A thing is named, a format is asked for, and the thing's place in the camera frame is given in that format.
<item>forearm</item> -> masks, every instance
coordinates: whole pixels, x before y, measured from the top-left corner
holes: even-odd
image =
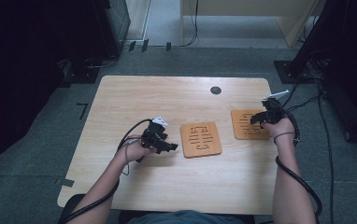
[[[124,166],[125,162],[114,158],[73,212],[108,195],[117,184]],[[68,223],[106,223],[111,210],[111,203],[112,197]]]
[[[277,141],[279,160],[294,173],[300,175],[293,141],[286,137],[281,136]],[[281,168],[277,170],[273,214],[275,223],[316,222],[307,191]]]

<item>square cork coaster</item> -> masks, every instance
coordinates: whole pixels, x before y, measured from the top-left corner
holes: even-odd
[[[264,140],[269,138],[267,129],[260,123],[250,124],[251,116],[263,112],[261,109],[235,109],[231,111],[235,138],[239,140]]]
[[[221,154],[221,142],[215,122],[181,125],[181,141],[185,158]]]

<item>wooden table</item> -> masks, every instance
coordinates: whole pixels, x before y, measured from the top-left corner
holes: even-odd
[[[220,94],[210,92],[215,86]],[[231,121],[232,109],[264,109],[261,100],[269,94],[263,78],[103,77],[67,172],[74,185],[62,186],[58,204],[90,189],[136,123],[162,116],[169,123],[166,141],[177,150],[132,162],[113,209],[272,214],[276,147],[270,139],[236,140]],[[222,154],[185,159],[180,126],[203,121],[216,122]]]
[[[320,0],[180,0],[182,45],[183,17],[195,15],[197,1],[198,16],[275,17],[287,45],[293,47]]]

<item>hand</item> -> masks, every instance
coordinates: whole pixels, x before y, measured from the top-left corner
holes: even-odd
[[[156,152],[156,148],[154,147],[142,147],[140,144],[139,135],[131,135],[128,137],[128,139],[129,140],[126,140],[126,142],[115,155],[115,158],[119,159],[120,161],[124,161],[125,164],[130,161],[136,161],[150,153]]]
[[[287,118],[281,119],[276,124],[263,122],[263,123],[261,123],[261,125],[263,126],[263,128],[265,128],[269,131],[269,135],[271,135],[271,137],[274,139],[282,133],[294,133],[294,126],[293,126],[292,122]],[[285,139],[289,138],[289,140],[292,142],[295,138],[295,134],[281,135],[279,138],[277,138],[277,141],[280,138],[285,138]]]

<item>black cable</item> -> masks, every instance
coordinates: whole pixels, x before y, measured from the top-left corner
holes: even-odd
[[[281,107],[281,105],[270,101],[272,104],[274,104],[275,106],[279,107],[284,114],[287,116],[287,118],[292,122],[293,126],[294,126],[294,132],[295,132],[295,138],[294,138],[294,146],[296,146],[298,144],[298,142],[300,141],[300,130],[298,128],[298,124],[297,121],[295,119],[295,117],[293,116],[292,113],[290,113],[289,111],[285,110],[283,107]]]
[[[344,15],[342,27],[341,27],[341,34],[340,34],[338,40],[334,43],[334,45],[331,47],[325,48],[325,49],[314,50],[308,54],[309,61],[312,62],[313,64],[315,64],[316,67],[318,67],[318,70],[320,70],[320,71],[323,71],[325,65],[321,64],[320,60],[316,58],[315,54],[333,50],[333,49],[336,49],[337,47],[339,47],[340,43],[342,42],[342,40],[344,38],[344,34],[345,34],[345,27],[346,27],[347,18],[348,18],[349,5],[350,5],[350,0],[347,0],[346,8],[345,8],[345,15]]]
[[[315,73],[315,74],[321,74],[321,70],[316,68],[313,62],[313,59],[309,59],[308,63],[307,63],[307,69],[309,69],[309,71],[311,73]]]
[[[103,198],[97,200],[94,203],[91,203],[81,209],[79,209],[78,211],[71,213],[68,217],[65,217],[64,219],[59,220],[59,224],[64,224],[67,223],[69,221],[71,221],[72,219],[79,217],[80,215],[90,211],[91,209],[95,208],[96,206],[98,206],[99,204],[105,202],[107,199],[109,199],[112,195],[114,195],[115,191],[117,191],[118,186],[120,184],[120,180],[118,179],[117,184],[115,184],[114,188]]]
[[[305,105],[307,105],[308,103],[317,100],[318,98],[319,98],[319,95],[318,95],[318,96],[311,97],[311,98],[309,98],[307,101],[305,101],[304,103],[302,103],[302,104],[300,104],[300,105],[294,105],[294,106],[289,107],[289,108],[287,109],[287,111],[291,112],[291,111],[295,110],[295,109],[298,108],[298,107],[305,106]]]
[[[191,44],[195,42],[196,39],[199,39],[198,37],[198,24],[197,24],[197,18],[198,18],[198,8],[199,8],[199,0],[196,0],[196,7],[195,7],[195,22],[193,22],[193,26],[195,28],[195,33],[193,34],[193,39],[186,45],[182,45],[181,47],[188,47]]]
[[[129,133],[131,133],[132,130],[134,130],[138,125],[140,125],[141,123],[146,122],[146,121],[152,122],[152,119],[143,119],[143,120],[139,121],[135,126],[133,126],[133,127],[126,133],[126,135],[123,137],[123,139],[121,140],[120,144],[118,145],[117,152],[118,152],[122,147],[124,147],[123,144],[125,143],[126,140],[128,140],[128,139],[134,139],[134,138],[128,138],[128,139],[126,138],[126,137],[129,135]],[[78,211],[76,211],[76,212],[70,214],[68,217],[65,217],[64,219],[59,220],[59,224],[67,223],[67,222],[69,222],[70,220],[72,220],[72,219],[74,219],[74,218],[76,218],[76,217],[79,217],[80,215],[82,215],[82,214],[88,212],[89,210],[95,208],[95,207],[98,206],[99,204],[105,202],[105,201],[106,201],[107,199],[109,199],[112,195],[114,195],[115,191],[117,191],[117,188],[118,188],[119,184],[120,184],[120,180],[118,179],[117,184],[114,186],[114,188],[113,188],[106,196],[104,196],[103,198],[97,200],[97,201],[94,202],[94,203],[91,203],[91,204],[89,204],[89,205],[87,205],[87,206],[85,206],[85,207],[79,209]]]
[[[284,102],[284,104],[281,107],[284,107],[287,103],[289,103],[289,101],[292,99],[295,89],[297,89],[299,84],[300,84],[300,82],[297,82],[297,83],[295,83],[295,85],[293,85],[293,88],[292,88],[292,91],[290,92],[289,97],[287,98],[286,102]]]
[[[127,141],[127,140],[133,140],[133,139],[136,139],[136,140],[138,140],[138,139],[141,139],[141,137],[138,137],[138,138],[126,138],[125,139],[125,142]],[[132,144],[132,142],[129,142],[129,143],[127,143],[127,144],[124,144],[122,147],[125,147],[125,158],[126,158],[126,164],[127,164],[127,166],[128,166],[128,172],[127,173],[125,173],[124,171],[122,171],[121,173],[123,174],[123,175],[129,175],[129,173],[130,173],[130,166],[129,166],[129,160],[128,160],[128,146],[129,145],[131,145]]]
[[[324,118],[323,112],[321,110],[321,98],[322,98],[322,90],[320,87],[321,83],[319,83],[319,111],[321,113],[321,120],[323,121],[324,130],[327,135],[327,148],[328,148],[328,156],[329,156],[329,164],[330,164],[330,223],[334,223],[334,164],[333,164],[333,152],[331,149],[331,139],[330,133],[328,131],[327,123]]]
[[[138,125],[144,123],[144,122],[152,122],[152,119],[143,119],[141,121],[139,121],[137,124],[135,124],[135,126],[133,126],[126,134],[125,136],[122,138],[120,144],[118,145],[117,151],[120,150],[120,148],[123,146],[123,144],[125,143],[125,141],[127,140],[126,137],[129,135],[129,133],[131,133]]]
[[[313,22],[312,22],[309,30],[313,29],[313,27],[315,26],[315,22],[316,22],[317,18],[318,18],[317,16],[313,17]],[[307,41],[307,25],[306,24],[305,24],[304,30],[303,30],[303,38],[302,37],[298,37],[297,41],[301,42],[301,43],[305,43]]]
[[[87,66],[88,68],[105,68],[105,67],[109,67],[110,65],[112,65],[113,63],[115,63],[115,61],[117,61],[117,56],[114,56],[114,60],[106,60],[106,61],[110,61],[107,64],[104,65],[89,65]]]
[[[321,215],[322,204],[321,204],[321,199],[316,194],[316,192],[310,187],[310,185],[307,184],[307,182],[305,182],[305,180],[303,178],[301,178],[299,175],[297,175],[295,172],[293,172],[287,166],[283,165],[283,163],[281,163],[281,161],[278,159],[278,156],[275,158],[275,162],[284,172],[286,172],[288,175],[290,175],[292,178],[294,178],[298,183],[300,183],[304,187],[304,189],[306,189],[307,192],[312,196],[312,198],[315,200],[316,205],[318,207],[315,212],[316,219],[318,219],[318,216]]]

